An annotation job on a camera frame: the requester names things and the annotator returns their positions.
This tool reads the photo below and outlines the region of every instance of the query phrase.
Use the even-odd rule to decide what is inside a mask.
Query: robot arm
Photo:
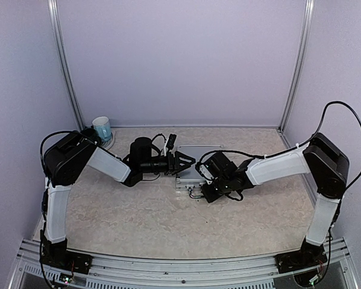
[[[323,134],[317,133],[304,146],[270,158],[252,158],[239,167],[222,152],[216,152],[207,161],[196,164],[196,168],[208,179],[201,191],[209,203],[232,191],[242,195],[244,189],[273,179],[311,173],[319,193],[312,223],[301,249],[279,254],[276,259],[280,273],[326,262],[323,243],[346,190],[349,161]]]
[[[75,264],[75,271],[87,273],[91,257],[67,251],[65,230],[66,209],[69,193],[85,166],[90,166],[128,187],[143,179],[144,173],[176,174],[189,168],[195,159],[180,152],[172,154],[176,135],[171,134],[163,150],[153,145],[147,137],[137,138],[130,147],[130,154],[124,159],[114,156],[96,144],[92,129],[71,132],[51,146],[43,156],[45,193],[42,210],[45,231],[42,232],[44,264],[62,269]]]

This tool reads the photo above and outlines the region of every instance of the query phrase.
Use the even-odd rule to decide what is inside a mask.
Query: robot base
[[[56,244],[51,244],[45,240],[41,256],[42,264],[88,275],[93,257],[88,254],[68,251],[66,245],[67,239]]]
[[[327,257],[323,245],[315,249],[307,249],[303,244],[300,250],[276,255],[275,261],[279,274],[282,274],[318,266],[321,262],[325,264]]]

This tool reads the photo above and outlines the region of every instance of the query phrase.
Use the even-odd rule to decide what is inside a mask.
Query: silver metal part
[[[62,31],[60,26],[60,19],[58,18],[58,7],[57,0],[48,0],[49,2],[49,13],[50,18],[54,30],[54,37],[57,44],[58,57],[60,59],[60,64],[62,68],[62,72],[64,75],[64,80],[67,88],[67,92],[69,95],[69,100],[71,102],[71,106],[73,109],[73,113],[76,119],[76,123],[80,131],[85,128],[85,123],[83,119],[83,115],[80,110],[80,106],[78,105],[78,101],[76,98],[76,94],[74,92],[73,83],[71,79],[71,74],[69,72],[69,67],[67,65],[65,50],[64,50],[64,41],[62,37]]]
[[[199,161],[202,155],[206,152],[223,149],[220,145],[181,145],[177,147],[179,152],[182,152],[190,157]],[[200,191],[200,186],[204,185],[206,180],[195,170],[193,164],[189,169],[186,169],[176,174],[176,191],[189,191],[192,188],[192,192]]]
[[[224,258],[224,259],[196,259],[196,260],[166,260],[130,258],[110,256],[91,252],[92,266],[88,275],[75,273],[75,279],[80,285],[71,284],[73,288],[197,288],[197,289],[229,289],[229,288],[275,288],[276,278],[291,275],[279,274],[275,264],[274,254],[258,256]],[[344,239],[331,242],[331,263],[341,262],[348,288],[357,289],[353,264]],[[19,276],[29,273],[42,277],[39,265],[39,242],[24,240],[16,259],[16,270],[10,279],[8,289],[18,289]],[[49,279],[58,280],[61,273],[66,271],[44,266]],[[294,274],[306,272],[295,271]]]
[[[291,109],[293,107],[298,83],[300,81],[306,47],[309,41],[310,27],[312,25],[313,8],[314,8],[314,0],[306,0],[306,9],[305,9],[305,16],[302,27],[302,33],[301,33],[300,47],[298,49],[297,61],[295,62],[293,79],[290,84],[289,96],[287,97],[286,106],[284,108],[281,123],[279,126],[281,131],[284,131],[284,129],[286,128],[287,121],[289,120]]]
[[[192,191],[193,191],[193,188],[191,188],[191,187],[188,188],[188,195],[190,196],[191,199],[202,199],[202,198],[204,198],[204,196],[202,194],[194,196],[192,194]]]

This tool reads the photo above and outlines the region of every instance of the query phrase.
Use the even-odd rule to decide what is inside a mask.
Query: metal frame edge
[[[84,123],[83,115],[80,110],[80,106],[78,105],[76,94],[73,88],[71,74],[69,72],[69,67],[67,65],[66,54],[64,50],[64,42],[63,42],[62,31],[60,26],[60,19],[58,17],[57,0],[48,0],[48,7],[49,7],[51,23],[54,31],[55,42],[57,45],[58,58],[60,60],[67,92],[69,95],[69,101],[73,109],[73,114],[77,123],[77,127],[80,130],[83,130],[85,128],[85,123]]]
[[[347,283],[347,287],[353,288],[353,289],[361,288],[359,285],[360,280],[358,278],[356,267],[354,266],[354,262],[353,262],[351,255],[349,255],[348,258],[341,260],[340,265],[342,266],[342,273],[344,274],[344,278],[345,278],[345,282]]]
[[[331,263],[336,263],[349,256],[343,238],[332,242]],[[20,261],[39,266],[39,242],[24,240],[18,258]],[[200,288],[217,289],[238,287],[239,284],[262,282],[292,272],[279,274],[275,264],[275,253],[256,256],[222,259],[146,259],[90,253],[93,256],[92,268],[88,275],[75,274],[77,278],[93,282],[111,282],[122,287],[153,288]],[[295,271],[305,272],[314,267]],[[64,271],[45,266],[45,271],[64,273]]]
[[[285,130],[287,121],[289,120],[293,103],[295,100],[295,96],[297,93],[298,83],[301,78],[301,72],[307,49],[307,43],[309,41],[310,27],[312,25],[314,1],[315,0],[306,0],[306,9],[304,14],[304,22],[302,26],[302,33],[301,33],[300,46],[298,49],[297,61],[295,62],[293,78],[289,88],[289,96],[287,97],[286,106],[284,108],[282,119],[279,125],[279,129],[281,132]]]

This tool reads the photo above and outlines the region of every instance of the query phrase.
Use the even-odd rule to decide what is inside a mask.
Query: aluminum frame
[[[301,33],[300,47],[298,50],[297,61],[295,62],[294,74],[290,84],[289,96],[287,97],[286,106],[283,111],[282,119],[279,125],[279,130],[284,132],[286,129],[287,121],[289,120],[294,100],[297,94],[298,83],[301,78],[301,72],[304,64],[304,58],[309,41],[310,27],[312,26],[312,17],[315,0],[306,0],[306,9],[304,15],[304,22]]]
[[[324,244],[328,251],[328,242]],[[274,254],[248,257],[198,260],[144,259],[90,253],[92,267],[88,275],[76,273],[74,288],[273,288],[279,274]],[[343,238],[331,241],[331,263],[341,262],[349,289],[358,289],[355,271]],[[7,289],[18,289],[24,273],[41,277],[39,242],[24,240],[13,266]],[[63,270],[44,266],[46,275],[56,279]],[[314,267],[299,270],[301,273]]]
[[[73,109],[77,127],[80,129],[80,131],[82,131],[85,128],[85,123],[73,88],[71,73],[69,72],[69,67],[67,65],[66,54],[64,50],[64,41],[60,26],[60,18],[58,17],[57,0],[48,0],[48,4],[49,4],[49,13],[52,22],[55,42],[57,44],[58,58],[60,60],[60,64],[67,88],[67,93],[69,96],[69,101]]]

